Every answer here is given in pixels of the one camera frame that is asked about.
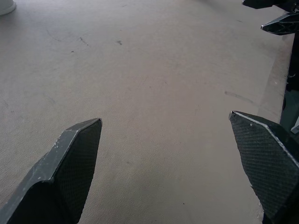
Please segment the dark robot body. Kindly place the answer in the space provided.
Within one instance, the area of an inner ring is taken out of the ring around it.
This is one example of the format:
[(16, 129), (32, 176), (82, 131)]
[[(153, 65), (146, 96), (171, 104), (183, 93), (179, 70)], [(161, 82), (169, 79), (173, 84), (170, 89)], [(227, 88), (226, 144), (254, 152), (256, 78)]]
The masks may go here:
[(280, 125), (291, 134), (299, 135), (299, 33), (293, 41)]

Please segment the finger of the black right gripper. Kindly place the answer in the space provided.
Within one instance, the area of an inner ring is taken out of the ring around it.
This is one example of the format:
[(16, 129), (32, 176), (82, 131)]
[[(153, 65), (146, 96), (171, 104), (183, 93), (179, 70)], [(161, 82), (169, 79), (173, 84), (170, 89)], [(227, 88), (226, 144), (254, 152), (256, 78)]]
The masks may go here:
[(277, 6), (287, 12), (299, 11), (299, 0), (242, 0), (242, 4), (253, 9)]
[(274, 35), (299, 33), (299, 11), (287, 13), (261, 26), (261, 30)]

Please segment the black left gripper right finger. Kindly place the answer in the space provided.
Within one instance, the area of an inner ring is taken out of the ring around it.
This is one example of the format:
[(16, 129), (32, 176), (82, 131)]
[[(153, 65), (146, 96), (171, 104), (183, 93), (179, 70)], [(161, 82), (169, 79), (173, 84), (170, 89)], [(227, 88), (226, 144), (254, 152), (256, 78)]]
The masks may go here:
[(299, 143), (262, 117), (232, 111), (229, 120), (263, 224), (299, 224)]

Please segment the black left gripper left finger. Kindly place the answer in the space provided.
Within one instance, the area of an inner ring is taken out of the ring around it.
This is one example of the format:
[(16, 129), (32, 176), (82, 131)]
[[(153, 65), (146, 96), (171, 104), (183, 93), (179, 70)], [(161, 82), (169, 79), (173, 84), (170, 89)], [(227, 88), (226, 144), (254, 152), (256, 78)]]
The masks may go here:
[(95, 171), (102, 120), (64, 130), (0, 209), (0, 224), (78, 224)]

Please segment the white round object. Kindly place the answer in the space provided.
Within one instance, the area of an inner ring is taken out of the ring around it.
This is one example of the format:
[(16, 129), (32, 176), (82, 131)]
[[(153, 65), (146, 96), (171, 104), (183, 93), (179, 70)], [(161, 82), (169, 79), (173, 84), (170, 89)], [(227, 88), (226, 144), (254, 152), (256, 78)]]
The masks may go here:
[(14, 0), (0, 0), (0, 16), (11, 13), (16, 9)]

